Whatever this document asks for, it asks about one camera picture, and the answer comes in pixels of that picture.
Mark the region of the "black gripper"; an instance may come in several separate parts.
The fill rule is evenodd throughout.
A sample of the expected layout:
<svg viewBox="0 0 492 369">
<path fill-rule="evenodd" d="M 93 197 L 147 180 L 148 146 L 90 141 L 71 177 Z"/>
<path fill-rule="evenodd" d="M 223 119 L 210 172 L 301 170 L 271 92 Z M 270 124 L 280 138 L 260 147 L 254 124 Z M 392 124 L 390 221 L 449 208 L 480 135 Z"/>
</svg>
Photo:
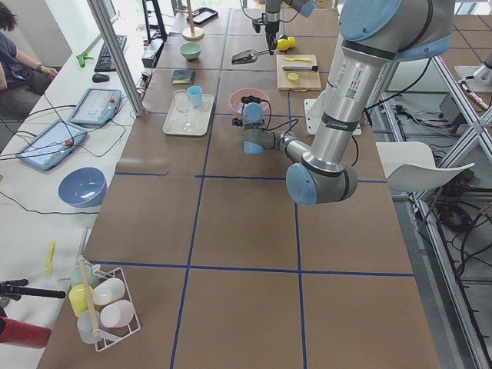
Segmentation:
<svg viewBox="0 0 492 369">
<path fill-rule="evenodd" d="M 265 23 L 267 53 L 272 53 L 272 49 L 277 47 L 276 34 L 278 33 L 278 22 L 266 22 Z"/>
</svg>

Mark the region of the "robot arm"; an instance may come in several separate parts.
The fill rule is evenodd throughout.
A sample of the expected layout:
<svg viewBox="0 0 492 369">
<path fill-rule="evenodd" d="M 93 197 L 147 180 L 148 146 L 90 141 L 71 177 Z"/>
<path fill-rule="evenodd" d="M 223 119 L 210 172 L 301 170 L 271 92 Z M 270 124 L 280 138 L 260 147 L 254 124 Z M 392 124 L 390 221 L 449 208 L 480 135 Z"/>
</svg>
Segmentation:
<svg viewBox="0 0 492 369">
<path fill-rule="evenodd" d="M 339 18 L 337 48 L 325 91 L 321 121 L 311 145 L 289 131 L 269 132 L 258 98 L 244 98 L 236 125 L 244 129 L 244 151 L 274 148 L 292 160 L 286 185 L 301 205 L 343 201 L 357 188 L 357 174 L 342 160 L 353 131 L 388 62 L 432 58 L 449 49 L 452 1 L 347 1 Z"/>
<path fill-rule="evenodd" d="M 281 6 L 286 5 L 294 9 L 298 14 L 308 17 L 316 8 L 315 0 L 270 0 L 265 2 L 265 10 L 261 14 L 260 18 L 253 18 L 251 20 L 253 29 L 256 33 L 259 33 L 261 28 L 264 27 L 265 38 L 267 42 L 267 51 L 270 55 L 274 54 L 277 42 L 277 33 L 279 32 L 281 20 Z"/>
</svg>

